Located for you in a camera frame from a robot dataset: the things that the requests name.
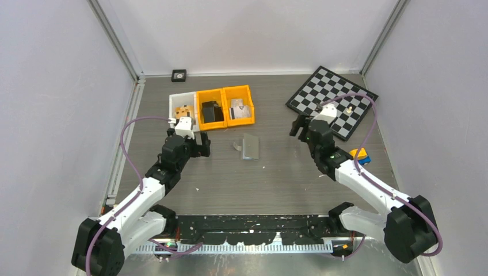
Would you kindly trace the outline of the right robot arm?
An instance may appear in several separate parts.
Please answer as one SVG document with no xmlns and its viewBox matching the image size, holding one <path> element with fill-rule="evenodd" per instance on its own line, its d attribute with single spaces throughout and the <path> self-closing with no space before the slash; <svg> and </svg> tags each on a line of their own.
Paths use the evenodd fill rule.
<svg viewBox="0 0 488 276">
<path fill-rule="evenodd" d="M 342 184 L 376 210 L 364 211 L 350 202 L 330 210 L 329 230 L 336 236 L 355 231 L 385 244 L 399 261 L 409 263 L 426 256 L 432 247 L 442 249 L 442 239 L 430 202 L 423 196 L 411 197 L 382 182 L 346 151 L 335 145 L 329 120 L 299 115 L 290 136 L 307 144 L 317 169 Z"/>
</svg>

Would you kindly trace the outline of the clear plastic card holder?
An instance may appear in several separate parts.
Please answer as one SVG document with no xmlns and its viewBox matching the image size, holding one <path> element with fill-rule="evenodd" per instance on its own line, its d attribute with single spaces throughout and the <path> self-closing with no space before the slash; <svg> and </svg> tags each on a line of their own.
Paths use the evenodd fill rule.
<svg viewBox="0 0 488 276">
<path fill-rule="evenodd" d="M 258 160 L 260 158 L 260 140 L 258 136 L 245 133 L 239 142 L 233 142 L 233 147 L 240 152 L 242 160 Z"/>
</svg>

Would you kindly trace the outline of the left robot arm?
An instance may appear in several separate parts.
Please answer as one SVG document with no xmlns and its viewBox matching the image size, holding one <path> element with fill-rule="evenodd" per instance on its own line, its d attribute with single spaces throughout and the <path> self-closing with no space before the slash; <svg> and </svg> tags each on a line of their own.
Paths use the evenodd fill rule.
<svg viewBox="0 0 488 276">
<path fill-rule="evenodd" d="M 172 237 L 177 230 L 175 211 L 160 204 L 181 179 L 190 158 L 208 157 L 211 141 L 200 132 L 201 144 L 168 129 L 157 161 L 137 186 L 103 216 L 85 219 L 79 226 L 71 264 L 88 275 L 117 275 L 128 256 L 150 238 Z"/>
</svg>

